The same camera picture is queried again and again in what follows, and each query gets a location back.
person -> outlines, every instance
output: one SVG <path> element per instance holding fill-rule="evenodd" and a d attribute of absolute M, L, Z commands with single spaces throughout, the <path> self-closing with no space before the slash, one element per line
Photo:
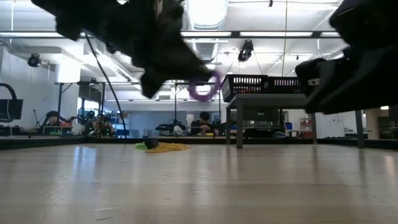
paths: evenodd
<path fill-rule="evenodd" d="M 39 133 L 49 135 L 50 133 L 60 131 L 60 128 L 50 128 L 50 126 L 59 127 L 60 122 L 58 120 L 58 113 L 52 111 L 47 113 L 47 120 L 39 128 Z"/>
<path fill-rule="evenodd" d="M 191 123 L 191 135 L 205 135 L 206 133 L 211 133 L 211 127 L 208 122 L 210 119 L 210 114 L 203 111 L 200 113 L 199 117 L 199 120 L 192 121 Z"/>
<path fill-rule="evenodd" d="M 99 135 L 102 135 L 102 130 L 104 128 L 109 128 L 111 130 L 110 134 L 113 135 L 114 134 L 114 128 L 112 126 L 112 123 L 110 121 L 105 121 L 103 122 L 103 120 L 105 119 L 105 116 L 103 114 L 99 114 L 97 116 L 96 121 L 93 122 L 93 128 L 95 130 L 95 132 Z"/>

wooden floor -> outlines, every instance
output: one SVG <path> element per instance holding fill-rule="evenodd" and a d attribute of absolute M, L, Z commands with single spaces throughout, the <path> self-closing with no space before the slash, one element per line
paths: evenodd
<path fill-rule="evenodd" d="M 132 145 L 0 151 L 0 223 L 398 223 L 398 151 Z"/>

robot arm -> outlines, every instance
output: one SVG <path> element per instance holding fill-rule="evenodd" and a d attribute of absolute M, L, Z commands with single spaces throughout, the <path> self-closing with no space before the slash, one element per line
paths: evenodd
<path fill-rule="evenodd" d="M 78 40 L 83 31 L 103 41 L 110 53 L 130 56 L 146 71 L 141 77 L 146 97 L 152 98 L 166 80 L 206 82 L 212 75 L 180 35 L 182 1 L 31 1 L 55 16 L 59 34 Z"/>

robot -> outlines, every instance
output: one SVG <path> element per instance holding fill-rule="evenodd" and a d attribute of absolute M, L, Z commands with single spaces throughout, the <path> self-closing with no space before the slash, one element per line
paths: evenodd
<path fill-rule="evenodd" d="M 181 35 L 182 0 L 31 0 L 53 14 L 59 34 L 78 40 L 84 31 L 109 52 L 131 57 L 145 69 L 142 94 L 152 98 L 166 80 L 207 82 L 212 76 Z"/>
<path fill-rule="evenodd" d="M 393 0 L 344 0 L 330 25 L 349 45 L 344 56 L 315 58 L 295 69 L 308 96 L 308 113 L 341 113 L 398 104 L 398 45 L 393 30 L 398 18 Z"/>
<path fill-rule="evenodd" d="M 142 93 L 152 98 L 166 80 L 208 81 L 212 76 L 182 40 L 182 0 L 31 0 L 56 17 L 57 32 L 77 40 L 81 31 L 102 40 L 145 69 Z M 349 45 L 344 57 L 316 58 L 297 66 L 308 113 L 325 114 L 398 104 L 394 62 L 394 0 L 344 0 L 330 25 Z"/>

security camera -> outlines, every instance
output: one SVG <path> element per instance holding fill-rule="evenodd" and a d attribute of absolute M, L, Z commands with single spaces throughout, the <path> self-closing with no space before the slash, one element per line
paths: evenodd
<path fill-rule="evenodd" d="M 30 58 L 28 59 L 27 64 L 33 68 L 38 68 L 38 67 L 42 66 L 42 61 L 40 59 L 40 55 L 32 54 L 30 56 Z"/>
<path fill-rule="evenodd" d="M 245 40 L 244 44 L 239 51 L 238 60 L 239 62 L 247 62 L 251 57 L 254 46 L 251 40 Z"/>

